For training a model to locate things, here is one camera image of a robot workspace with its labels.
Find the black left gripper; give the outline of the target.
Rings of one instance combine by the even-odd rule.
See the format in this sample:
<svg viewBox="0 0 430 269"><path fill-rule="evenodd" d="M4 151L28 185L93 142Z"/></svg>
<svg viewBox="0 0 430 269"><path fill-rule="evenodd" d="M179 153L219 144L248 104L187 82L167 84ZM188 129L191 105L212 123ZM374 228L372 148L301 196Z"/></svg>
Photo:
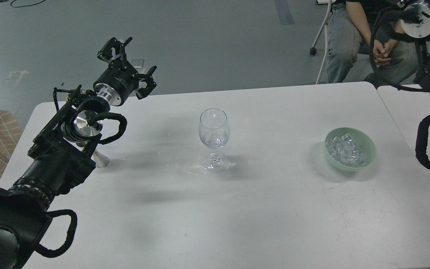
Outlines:
<svg viewBox="0 0 430 269"><path fill-rule="evenodd" d="M129 68L125 49L132 40L131 36L123 41L112 37L97 53L97 58L108 67L94 82L93 90L112 106L123 105L133 91L137 99L145 99L157 87L153 78L157 66L150 67L145 74Z"/></svg>

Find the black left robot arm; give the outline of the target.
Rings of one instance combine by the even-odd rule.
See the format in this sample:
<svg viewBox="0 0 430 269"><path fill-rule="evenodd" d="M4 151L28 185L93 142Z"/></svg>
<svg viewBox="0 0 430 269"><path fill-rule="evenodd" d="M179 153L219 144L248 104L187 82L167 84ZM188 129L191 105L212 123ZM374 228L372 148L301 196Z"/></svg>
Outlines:
<svg viewBox="0 0 430 269"><path fill-rule="evenodd" d="M66 90L67 101L34 138L33 159L26 172L5 190L0 188L0 269L21 269L36 252L46 258L63 255L72 245L77 214L70 209L49 211L96 168L92 155L98 145L124 135L127 119L110 112L135 93L146 98L155 89L156 66L143 74L129 63L126 46L132 41L111 38L97 53L108 64L92 90Z"/></svg>

